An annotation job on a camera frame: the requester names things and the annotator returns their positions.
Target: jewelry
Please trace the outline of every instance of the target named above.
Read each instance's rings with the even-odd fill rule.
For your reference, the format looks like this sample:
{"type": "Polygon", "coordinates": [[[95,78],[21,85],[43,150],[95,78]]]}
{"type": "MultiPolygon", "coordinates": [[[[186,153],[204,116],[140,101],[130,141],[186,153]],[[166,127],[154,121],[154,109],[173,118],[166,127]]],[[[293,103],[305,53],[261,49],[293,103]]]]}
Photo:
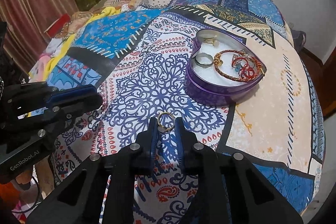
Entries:
{"type": "Polygon", "coordinates": [[[236,82],[252,81],[259,75],[259,71],[261,71],[261,73],[264,75],[261,63],[255,57],[247,55],[244,51],[225,50],[225,51],[218,52],[218,53],[215,54],[215,57],[213,59],[213,64],[214,64],[215,70],[219,73],[219,75],[221,75],[221,76],[223,76],[227,79],[230,79],[232,81],[236,81],[236,82]],[[218,65],[220,64],[220,61],[221,61],[221,55],[223,53],[226,53],[226,52],[233,52],[233,53],[236,53],[236,54],[240,55],[237,58],[235,58],[234,60],[232,60],[231,66],[233,68],[234,68],[234,65],[237,61],[245,60],[246,64],[244,66],[242,66],[242,68],[239,70],[239,73],[238,73],[241,78],[237,78],[237,77],[227,75],[224,72],[219,70],[218,65]],[[254,72],[254,70],[251,68],[247,59],[252,60],[252,62],[255,64],[255,66],[257,67],[256,72],[254,72]]]}
{"type": "Polygon", "coordinates": [[[253,63],[253,67],[252,69],[255,68],[255,63],[253,62],[253,59],[250,58],[250,56],[248,54],[246,54],[244,51],[242,51],[244,54],[243,55],[237,55],[237,54],[234,54],[233,57],[232,57],[232,63],[231,63],[231,66],[232,68],[235,69],[236,72],[239,72],[240,69],[243,68],[243,65],[242,65],[242,62],[245,61],[245,64],[250,64],[248,62],[248,60],[250,60],[252,63],[253,63]]]}
{"type": "Polygon", "coordinates": [[[174,117],[174,115],[171,114],[170,112],[161,112],[161,113],[158,115],[158,117],[157,117],[157,123],[158,123],[159,128],[162,128],[162,129],[163,129],[162,131],[159,129],[159,131],[160,131],[161,133],[165,133],[165,132],[167,132],[167,131],[172,130],[172,129],[175,127],[175,117],[174,117]],[[167,127],[165,127],[165,126],[163,126],[163,125],[161,124],[161,122],[160,122],[160,118],[161,118],[162,115],[168,115],[169,117],[171,117],[171,118],[173,119],[174,124],[173,124],[172,127],[167,128],[167,127]]]}
{"type": "Polygon", "coordinates": [[[209,68],[209,67],[211,67],[212,64],[213,64],[213,57],[212,57],[210,54],[206,54],[206,53],[204,53],[204,52],[200,52],[200,53],[198,53],[198,54],[194,57],[194,59],[195,59],[195,63],[196,63],[198,66],[202,67],[202,68],[209,68]],[[201,58],[202,58],[202,57],[206,57],[207,59],[209,59],[209,62],[208,62],[208,63],[202,63],[202,61],[201,61],[201,58]]]}
{"type": "Polygon", "coordinates": [[[213,38],[206,38],[203,40],[206,44],[211,44],[214,47],[217,47],[219,45],[218,40],[216,40],[214,37],[213,38]]]}

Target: cable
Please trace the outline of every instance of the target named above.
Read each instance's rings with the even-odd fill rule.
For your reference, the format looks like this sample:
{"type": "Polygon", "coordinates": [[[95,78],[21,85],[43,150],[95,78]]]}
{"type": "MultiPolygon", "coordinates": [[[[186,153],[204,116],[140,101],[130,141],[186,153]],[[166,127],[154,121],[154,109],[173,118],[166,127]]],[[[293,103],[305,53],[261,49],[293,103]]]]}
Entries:
{"type": "Polygon", "coordinates": [[[33,176],[33,180],[34,180],[34,182],[36,183],[36,186],[37,186],[37,197],[36,197],[36,200],[35,200],[33,206],[31,206],[31,207],[30,207],[29,209],[27,209],[27,210],[24,210],[24,211],[12,211],[12,213],[16,213],[16,214],[24,214],[24,213],[26,213],[26,212],[29,212],[29,211],[33,210],[38,204],[41,203],[41,202],[38,203],[39,198],[40,198],[40,192],[41,192],[41,190],[40,190],[40,186],[39,186],[37,180],[34,178],[34,176],[33,176]]]}

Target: curtain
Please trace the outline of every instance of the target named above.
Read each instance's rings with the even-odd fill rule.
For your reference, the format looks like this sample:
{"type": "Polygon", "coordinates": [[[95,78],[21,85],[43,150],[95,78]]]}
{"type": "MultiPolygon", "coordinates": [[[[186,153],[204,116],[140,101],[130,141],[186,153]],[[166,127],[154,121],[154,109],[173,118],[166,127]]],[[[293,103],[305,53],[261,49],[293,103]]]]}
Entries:
{"type": "Polygon", "coordinates": [[[28,72],[51,40],[44,31],[63,14],[76,11],[74,0],[0,0],[0,20],[8,23],[6,52],[28,72]]]}

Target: bed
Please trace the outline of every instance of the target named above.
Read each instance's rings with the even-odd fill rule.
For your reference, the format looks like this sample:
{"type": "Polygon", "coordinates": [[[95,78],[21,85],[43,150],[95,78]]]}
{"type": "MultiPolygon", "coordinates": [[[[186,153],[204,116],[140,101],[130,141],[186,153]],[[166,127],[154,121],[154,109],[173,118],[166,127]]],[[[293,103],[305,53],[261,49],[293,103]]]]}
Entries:
{"type": "MultiPolygon", "coordinates": [[[[56,152],[37,164],[42,190],[48,194],[91,153],[117,153],[146,130],[149,117],[168,111],[217,152],[248,155],[302,214],[319,190],[323,118],[276,5],[271,0],[128,2],[116,2],[120,7],[113,15],[105,13],[66,33],[53,62],[44,66],[48,85],[68,89],[93,84],[104,102],[77,118],[57,138],[56,152]],[[236,37],[268,68],[253,95],[239,104],[200,105],[184,91],[193,38],[206,28],[236,37]]],[[[154,175],[135,179],[136,224],[177,223],[197,191],[197,177],[180,172],[174,130],[161,135],[156,157],[154,175]]]]}

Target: braided bracelet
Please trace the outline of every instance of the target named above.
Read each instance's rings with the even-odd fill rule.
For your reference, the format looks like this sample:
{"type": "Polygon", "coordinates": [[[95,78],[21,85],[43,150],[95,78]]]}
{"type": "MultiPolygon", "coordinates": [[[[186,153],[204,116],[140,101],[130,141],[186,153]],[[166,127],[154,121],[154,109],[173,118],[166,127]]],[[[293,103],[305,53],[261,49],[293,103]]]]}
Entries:
{"type": "Polygon", "coordinates": [[[239,54],[239,55],[246,55],[244,52],[235,51],[235,50],[225,50],[225,51],[221,51],[221,52],[216,53],[215,57],[213,59],[213,64],[214,64],[215,70],[219,73],[219,75],[221,75],[221,76],[223,76],[227,79],[230,79],[232,81],[236,81],[236,82],[250,82],[250,81],[254,80],[259,75],[259,71],[261,71],[263,73],[261,63],[255,57],[249,56],[248,58],[250,58],[253,61],[253,63],[255,63],[258,73],[255,73],[255,74],[253,74],[252,77],[248,77],[248,78],[236,78],[236,77],[225,74],[224,72],[219,70],[218,65],[220,64],[220,61],[221,61],[221,55],[223,53],[226,53],[226,52],[233,52],[233,53],[236,53],[236,54],[239,54]]]}

